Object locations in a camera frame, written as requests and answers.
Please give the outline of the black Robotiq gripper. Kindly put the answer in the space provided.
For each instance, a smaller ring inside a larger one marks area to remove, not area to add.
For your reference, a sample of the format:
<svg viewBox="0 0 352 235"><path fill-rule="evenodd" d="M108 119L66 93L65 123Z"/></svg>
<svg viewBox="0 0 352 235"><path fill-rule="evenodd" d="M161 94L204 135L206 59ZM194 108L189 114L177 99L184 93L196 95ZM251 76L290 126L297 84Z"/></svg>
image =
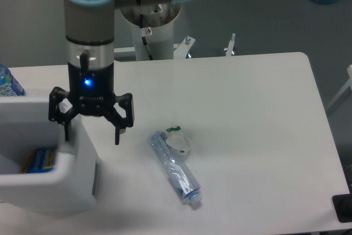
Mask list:
<svg viewBox="0 0 352 235"><path fill-rule="evenodd" d="M126 128L134 125L133 95L114 94L114 64L101 69L89 69L82 72L80 68L68 64L69 92L56 86L49 95L48 119L64 127L65 141L70 141L71 121L78 115L104 116L115 127L114 143L120 142L120 135ZM72 107L65 113L59 105L68 99ZM125 111L122 117L114 108L115 104Z"/></svg>

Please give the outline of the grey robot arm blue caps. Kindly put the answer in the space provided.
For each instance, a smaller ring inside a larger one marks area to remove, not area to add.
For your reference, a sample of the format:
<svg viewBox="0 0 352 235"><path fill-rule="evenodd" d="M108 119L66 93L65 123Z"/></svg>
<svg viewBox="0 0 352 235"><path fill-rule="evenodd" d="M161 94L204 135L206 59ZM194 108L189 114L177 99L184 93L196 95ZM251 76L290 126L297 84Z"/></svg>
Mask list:
<svg viewBox="0 0 352 235"><path fill-rule="evenodd" d="M63 125L66 139L79 114L106 118L116 139L134 124L132 95L114 93L114 11L120 9L137 27L138 56L154 61L173 57L173 45L164 45L155 30L170 24L186 1L64 0L69 90L53 88L48 118Z"/></svg>

